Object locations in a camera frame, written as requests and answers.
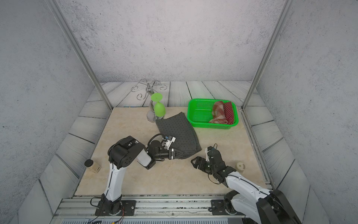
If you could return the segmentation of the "grey polka dot skirt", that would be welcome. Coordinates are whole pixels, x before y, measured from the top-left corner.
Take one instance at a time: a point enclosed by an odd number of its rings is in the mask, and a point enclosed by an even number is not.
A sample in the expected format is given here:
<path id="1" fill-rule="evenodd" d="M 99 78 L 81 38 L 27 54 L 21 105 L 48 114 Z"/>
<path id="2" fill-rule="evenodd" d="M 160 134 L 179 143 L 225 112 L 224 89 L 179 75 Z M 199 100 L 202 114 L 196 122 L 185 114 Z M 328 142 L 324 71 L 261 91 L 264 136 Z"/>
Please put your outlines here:
<path id="1" fill-rule="evenodd" d="M 170 146 L 170 149 L 173 148 L 178 153 L 175 159 L 187 159 L 202 150 L 193 126 L 183 112 L 158 120 L 156 125 L 164 136 L 176 138 Z"/>

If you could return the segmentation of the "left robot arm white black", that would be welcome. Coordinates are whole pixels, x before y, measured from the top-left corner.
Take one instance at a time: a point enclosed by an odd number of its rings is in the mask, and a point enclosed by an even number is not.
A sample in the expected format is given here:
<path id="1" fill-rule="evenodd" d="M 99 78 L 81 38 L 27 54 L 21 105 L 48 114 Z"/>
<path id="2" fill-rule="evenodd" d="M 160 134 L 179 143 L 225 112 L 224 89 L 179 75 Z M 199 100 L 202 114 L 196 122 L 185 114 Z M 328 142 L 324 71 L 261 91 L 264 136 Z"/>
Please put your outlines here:
<path id="1" fill-rule="evenodd" d="M 112 145 L 108 150 L 110 173 L 101 202 L 111 205 L 120 202 L 125 172 L 133 161 L 137 161 L 146 169 L 151 169 L 157 161 L 175 159 L 176 150 L 171 147 L 175 141 L 175 137 L 159 133 L 149 140 L 147 146 L 132 136 L 127 136 Z"/>

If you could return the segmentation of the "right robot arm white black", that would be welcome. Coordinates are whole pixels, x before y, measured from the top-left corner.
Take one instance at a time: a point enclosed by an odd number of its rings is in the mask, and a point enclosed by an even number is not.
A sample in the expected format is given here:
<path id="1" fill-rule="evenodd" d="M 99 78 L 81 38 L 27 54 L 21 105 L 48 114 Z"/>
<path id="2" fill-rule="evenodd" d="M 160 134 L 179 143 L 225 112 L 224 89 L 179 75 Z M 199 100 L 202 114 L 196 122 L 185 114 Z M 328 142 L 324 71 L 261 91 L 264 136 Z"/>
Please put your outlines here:
<path id="1" fill-rule="evenodd" d="M 227 166 L 216 148 L 208 147 L 206 157 L 198 156 L 191 160 L 191 164 L 232 190 L 224 196 L 223 206 L 227 214 L 242 213 L 258 224 L 302 223 L 280 190 L 264 189 L 251 182 Z"/>

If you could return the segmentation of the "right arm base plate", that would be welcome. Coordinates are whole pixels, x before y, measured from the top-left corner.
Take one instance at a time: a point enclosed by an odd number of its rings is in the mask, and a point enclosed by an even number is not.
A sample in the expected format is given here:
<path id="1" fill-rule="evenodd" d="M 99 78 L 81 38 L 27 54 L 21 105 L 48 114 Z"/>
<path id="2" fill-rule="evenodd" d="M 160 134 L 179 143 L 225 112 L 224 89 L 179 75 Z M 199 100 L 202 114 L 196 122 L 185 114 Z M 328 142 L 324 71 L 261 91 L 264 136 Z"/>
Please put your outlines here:
<path id="1" fill-rule="evenodd" d="M 230 202 L 224 199 L 211 200 L 208 211 L 214 216 L 230 215 Z"/>

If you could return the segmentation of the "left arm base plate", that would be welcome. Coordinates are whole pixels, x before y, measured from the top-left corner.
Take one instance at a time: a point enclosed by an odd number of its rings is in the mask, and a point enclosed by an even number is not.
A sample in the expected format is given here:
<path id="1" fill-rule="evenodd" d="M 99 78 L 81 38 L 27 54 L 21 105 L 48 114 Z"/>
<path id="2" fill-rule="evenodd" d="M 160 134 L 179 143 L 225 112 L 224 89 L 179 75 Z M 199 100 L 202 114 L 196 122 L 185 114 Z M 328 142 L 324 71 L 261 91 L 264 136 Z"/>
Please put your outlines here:
<path id="1" fill-rule="evenodd" d="M 120 196 L 115 201 L 110 201 L 101 195 L 101 200 L 96 206 L 95 216 L 134 216 L 136 200 L 122 200 Z"/>

